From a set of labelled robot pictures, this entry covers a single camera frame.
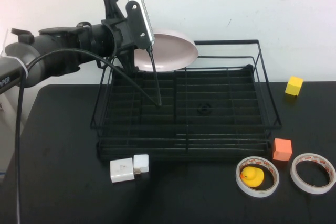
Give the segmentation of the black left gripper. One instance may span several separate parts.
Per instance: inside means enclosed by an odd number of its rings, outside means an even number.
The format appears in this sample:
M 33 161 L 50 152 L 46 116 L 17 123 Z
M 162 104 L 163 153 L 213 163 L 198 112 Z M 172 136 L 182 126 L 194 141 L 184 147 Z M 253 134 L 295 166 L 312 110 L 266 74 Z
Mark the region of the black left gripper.
M 101 21 L 112 38 L 112 57 L 117 57 L 126 74 L 139 71 L 134 63 L 135 43 L 131 36 L 128 20 L 117 5 L 118 0 L 103 0 L 106 18 Z

